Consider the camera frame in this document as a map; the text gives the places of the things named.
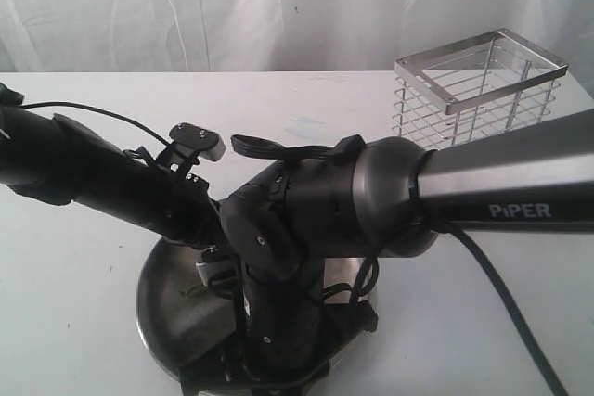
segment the white curtain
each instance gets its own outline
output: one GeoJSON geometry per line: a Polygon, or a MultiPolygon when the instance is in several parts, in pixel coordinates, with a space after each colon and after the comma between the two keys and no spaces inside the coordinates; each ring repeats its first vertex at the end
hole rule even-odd
{"type": "Polygon", "coordinates": [[[593,0],[0,0],[0,70],[391,70],[503,26],[594,93],[593,0]]]}

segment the wire rack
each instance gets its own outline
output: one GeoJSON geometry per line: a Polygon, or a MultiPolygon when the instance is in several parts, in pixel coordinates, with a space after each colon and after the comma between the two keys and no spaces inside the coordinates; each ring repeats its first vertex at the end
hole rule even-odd
{"type": "Polygon", "coordinates": [[[566,71],[504,29],[398,59],[393,131],[441,149],[539,123],[566,71]]]}

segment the white backdrop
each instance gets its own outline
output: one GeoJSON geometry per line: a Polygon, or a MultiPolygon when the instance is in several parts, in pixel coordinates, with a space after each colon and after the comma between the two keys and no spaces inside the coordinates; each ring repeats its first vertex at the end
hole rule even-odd
{"type": "Polygon", "coordinates": [[[0,70],[390,70],[501,26],[594,93],[592,0],[0,0],[0,70]]]}

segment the white tabletop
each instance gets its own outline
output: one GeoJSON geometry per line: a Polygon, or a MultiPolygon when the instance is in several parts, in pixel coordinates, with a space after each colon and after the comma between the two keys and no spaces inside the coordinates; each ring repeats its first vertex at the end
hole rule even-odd
{"type": "MultiPolygon", "coordinates": [[[[285,145],[391,134],[394,76],[324,73],[18,73],[27,102],[77,101],[160,134],[181,121],[285,145]]],[[[553,116],[592,99],[562,79],[553,116]]],[[[160,147],[138,130],[67,114],[122,148],[160,147]]],[[[222,198],[265,166],[228,152],[200,174],[222,198]]],[[[594,237],[476,234],[570,394],[594,394],[594,237]]],[[[79,205],[54,208],[0,187],[0,394],[180,395],[136,332],[136,280],[158,236],[79,205]]],[[[381,262],[378,332],[311,394],[548,394],[497,294],[448,236],[417,259],[381,262]]]]}

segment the piper logo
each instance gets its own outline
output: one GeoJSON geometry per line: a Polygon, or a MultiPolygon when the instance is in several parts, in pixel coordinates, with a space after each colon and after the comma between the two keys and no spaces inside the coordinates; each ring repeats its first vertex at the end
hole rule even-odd
{"type": "Polygon", "coordinates": [[[552,218],[545,203],[489,204],[493,218],[552,218]]]}

